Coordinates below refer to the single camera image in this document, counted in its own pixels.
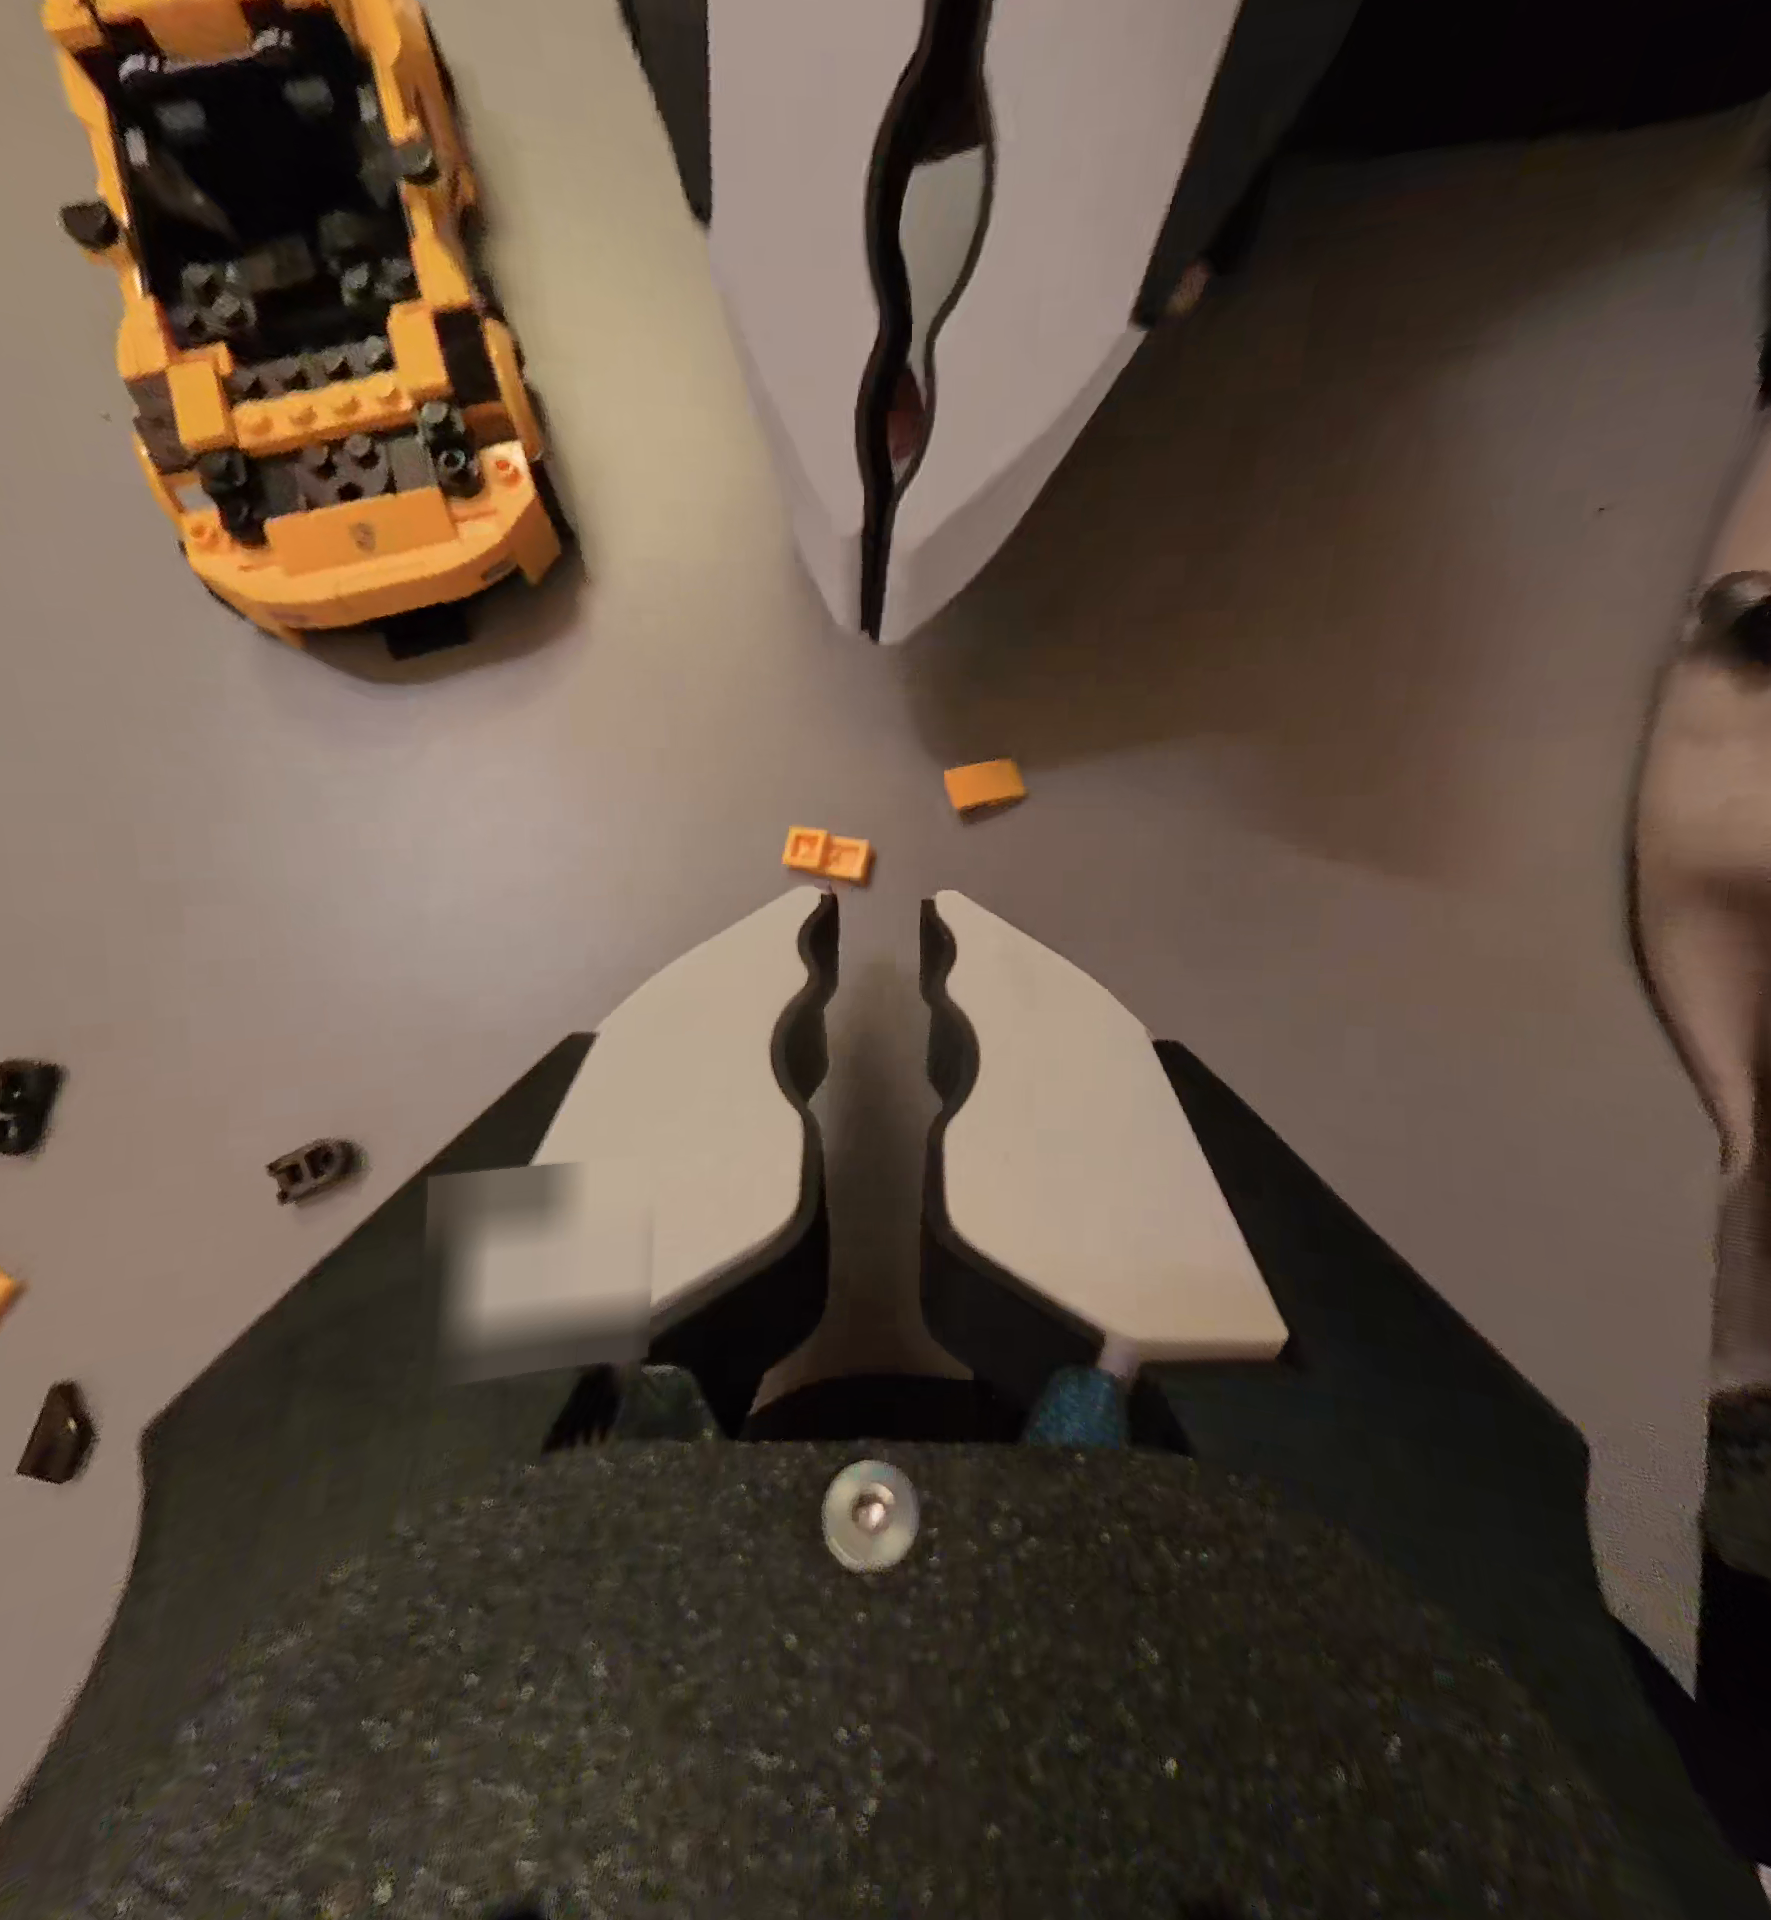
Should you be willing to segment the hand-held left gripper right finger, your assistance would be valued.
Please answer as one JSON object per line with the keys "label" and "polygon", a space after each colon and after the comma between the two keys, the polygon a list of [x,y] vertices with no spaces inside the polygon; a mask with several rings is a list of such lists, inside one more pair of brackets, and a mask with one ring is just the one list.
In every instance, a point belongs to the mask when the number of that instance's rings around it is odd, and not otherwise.
{"label": "hand-held left gripper right finger", "polygon": [[921,902],[921,1313],[980,1379],[1288,1345],[1146,1027],[961,892]]}

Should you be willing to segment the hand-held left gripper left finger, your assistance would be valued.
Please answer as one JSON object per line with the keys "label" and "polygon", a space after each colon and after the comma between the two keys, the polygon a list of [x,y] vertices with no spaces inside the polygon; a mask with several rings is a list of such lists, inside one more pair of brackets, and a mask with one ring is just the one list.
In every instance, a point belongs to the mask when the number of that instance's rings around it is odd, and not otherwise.
{"label": "hand-held left gripper left finger", "polygon": [[537,1143],[533,1165],[614,1165],[642,1204],[653,1332],[780,1262],[816,1212],[839,932],[839,898],[798,885],[687,949],[592,1035]]}

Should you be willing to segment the person's right forearm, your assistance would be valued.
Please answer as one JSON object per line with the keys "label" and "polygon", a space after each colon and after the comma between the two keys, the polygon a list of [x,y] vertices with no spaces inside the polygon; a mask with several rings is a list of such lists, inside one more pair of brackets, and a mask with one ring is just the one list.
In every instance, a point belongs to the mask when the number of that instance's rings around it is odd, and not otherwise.
{"label": "person's right forearm", "polygon": [[1771,2],[1367,2],[1288,149],[1399,155],[1621,132],[1771,93]]}

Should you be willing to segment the orange lego car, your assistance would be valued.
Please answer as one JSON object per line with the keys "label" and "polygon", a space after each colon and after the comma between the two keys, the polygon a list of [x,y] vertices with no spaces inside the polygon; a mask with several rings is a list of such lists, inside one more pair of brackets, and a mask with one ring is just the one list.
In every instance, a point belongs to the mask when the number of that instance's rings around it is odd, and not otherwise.
{"label": "orange lego car", "polygon": [[562,564],[542,411],[413,2],[47,2],[121,297],[132,445],[200,586],[299,650],[392,659]]}

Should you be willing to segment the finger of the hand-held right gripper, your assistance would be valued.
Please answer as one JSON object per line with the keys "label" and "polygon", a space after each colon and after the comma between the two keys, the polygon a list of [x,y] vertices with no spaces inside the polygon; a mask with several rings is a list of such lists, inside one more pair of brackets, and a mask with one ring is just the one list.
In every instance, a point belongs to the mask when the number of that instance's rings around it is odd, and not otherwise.
{"label": "finger of the hand-held right gripper", "polygon": [[992,6],[992,203],[931,338],[881,644],[915,637],[992,564],[1142,344],[1141,289],[1238,8]]}
{"label": "finger of the hand-held right gripper", "polygon": [[832,623],[898,644],[898,522],[931,435],[915,180],[960,147],[964,4],[707,16],[713,275]]}

